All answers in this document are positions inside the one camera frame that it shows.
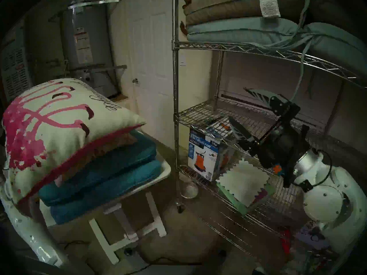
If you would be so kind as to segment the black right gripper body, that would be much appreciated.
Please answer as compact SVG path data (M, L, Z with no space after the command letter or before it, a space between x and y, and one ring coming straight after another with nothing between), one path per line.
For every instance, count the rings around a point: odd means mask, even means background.
M296 163L310 149L305 140L309 127L302 125L299 132L291 126L300 107L290 100L282 107L271 110L279 118L260 139L255 139L249 153L251 156L257 155L264 168L280 166L283 178L295 178Z

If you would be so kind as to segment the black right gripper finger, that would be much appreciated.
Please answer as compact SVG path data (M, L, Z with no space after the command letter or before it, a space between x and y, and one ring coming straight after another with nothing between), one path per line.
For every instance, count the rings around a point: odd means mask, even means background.
M232 116L228 116L228 122L230 124L232 134L237 139L237 144L241 148L251 148L255 143L254 136Z
M243 88L243 89L251 96L262 101L270 109L277 109L288 103L288 99L286 99L281 94L276 94L268 90L259 90L252 88Z

